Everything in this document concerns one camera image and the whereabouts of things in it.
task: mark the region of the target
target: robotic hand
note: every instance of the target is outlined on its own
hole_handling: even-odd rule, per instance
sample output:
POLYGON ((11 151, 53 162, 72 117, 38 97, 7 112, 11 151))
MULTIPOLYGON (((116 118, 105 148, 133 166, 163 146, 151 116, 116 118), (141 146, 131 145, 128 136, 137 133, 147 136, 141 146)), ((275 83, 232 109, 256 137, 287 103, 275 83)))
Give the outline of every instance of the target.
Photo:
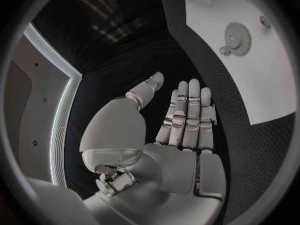
POLYGON ((139 111, 163 82, 163 75, 157 72, 93 117, 80 143, 84 164, 100 174, 96 183, 107 196, 137 193, 132 196, 136 198, 152 190, 151 197, 144 199, 148 204, 155 196, 160 200, 162 193, 223 201, 224 168, 213 153, 216 110, 210 89, 200 89, 197 79, 179 83, 155 143, 144 145, 146 124, 139 111))

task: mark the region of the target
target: gear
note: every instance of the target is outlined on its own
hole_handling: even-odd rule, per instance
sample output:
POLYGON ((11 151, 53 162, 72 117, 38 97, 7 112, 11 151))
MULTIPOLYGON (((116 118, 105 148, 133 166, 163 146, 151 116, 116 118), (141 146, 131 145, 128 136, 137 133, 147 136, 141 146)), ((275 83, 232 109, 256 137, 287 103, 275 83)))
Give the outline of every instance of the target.
POLYGON ((251 48, 252 39, 250 32, 243 24, 231 22, 225 29, 225 43, 232 54, 243 56, 251 48))

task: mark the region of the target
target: led light strip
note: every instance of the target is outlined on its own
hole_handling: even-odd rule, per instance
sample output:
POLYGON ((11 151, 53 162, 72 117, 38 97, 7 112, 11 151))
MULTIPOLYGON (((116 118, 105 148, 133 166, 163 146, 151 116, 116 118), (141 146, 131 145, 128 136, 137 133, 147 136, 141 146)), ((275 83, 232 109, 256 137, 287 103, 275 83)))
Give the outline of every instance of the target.
POLYGON ((69 77, 55 112, 49 145, 52 183, 61 187, 67 187, 64 169, 66 129, 82 75, 47 42, 31 23, 24 31, 24 35, 46 59, 69 77))

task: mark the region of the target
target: perforated surface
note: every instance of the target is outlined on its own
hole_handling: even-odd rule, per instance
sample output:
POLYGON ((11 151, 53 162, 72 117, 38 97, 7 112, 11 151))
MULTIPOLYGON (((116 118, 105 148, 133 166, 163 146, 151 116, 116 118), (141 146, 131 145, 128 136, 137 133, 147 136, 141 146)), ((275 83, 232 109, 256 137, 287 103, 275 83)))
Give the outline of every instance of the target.
POLYGON ((219 58, 186 26, 185 1, 162 0, 170 33, 211 89, 230 159, 230 192, 224 223, 237 218, 263 194, 289 147, 294 114, 250 125, 241 95, 219 58))

